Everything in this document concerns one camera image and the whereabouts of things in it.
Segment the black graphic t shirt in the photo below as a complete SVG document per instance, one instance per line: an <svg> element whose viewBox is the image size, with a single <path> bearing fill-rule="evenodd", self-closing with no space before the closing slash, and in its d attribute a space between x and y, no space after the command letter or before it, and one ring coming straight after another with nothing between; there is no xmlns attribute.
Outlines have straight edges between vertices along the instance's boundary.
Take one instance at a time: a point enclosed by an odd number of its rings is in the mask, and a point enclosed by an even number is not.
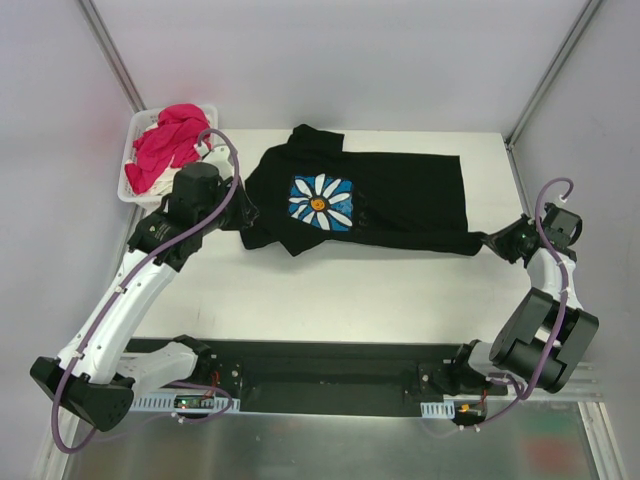
<svg viewBox="0 0 640 480"><path fill-rule="evenodd" d="M281 244L298 256L332 240L476 255L457 156L347 152L344 137L306 124L269 148L246 179L258 210L241 239L248 250Z"/></svg>

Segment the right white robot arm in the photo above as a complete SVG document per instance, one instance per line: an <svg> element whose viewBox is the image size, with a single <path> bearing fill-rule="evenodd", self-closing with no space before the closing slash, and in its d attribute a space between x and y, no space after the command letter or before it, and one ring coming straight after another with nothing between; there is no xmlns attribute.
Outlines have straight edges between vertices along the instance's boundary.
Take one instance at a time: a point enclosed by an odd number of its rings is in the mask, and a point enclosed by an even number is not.
<svg viewBox="0 0 640 480"><path fill-rule="evenodd" d="M489 345L462 345L442 369L450 395L476 394L503 372L548 393L559 392L599 328L574 291L577 256L572 247L582 218L549 202L537 220L526 215L486 236L484 244L511 264L521 260L530 289Z"/></svg>

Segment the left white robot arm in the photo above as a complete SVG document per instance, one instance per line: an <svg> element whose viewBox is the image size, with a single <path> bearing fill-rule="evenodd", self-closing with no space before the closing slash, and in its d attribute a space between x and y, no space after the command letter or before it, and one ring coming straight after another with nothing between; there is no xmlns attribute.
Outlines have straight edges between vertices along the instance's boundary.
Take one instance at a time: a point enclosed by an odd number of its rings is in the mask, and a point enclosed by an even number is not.
<svg viewBox="0 0 640 480"><path fill-rule="evenodd" d="M137 224L107 292L55 357L38 357L30 376L57 409L100 432L118 425L138 398L182 381L210 380L213 353L187 335L132 360L122 355L159 294L214 230L240 230L256 211L244 193L237 153L218 147L173 179L160 206Z"/></svg>

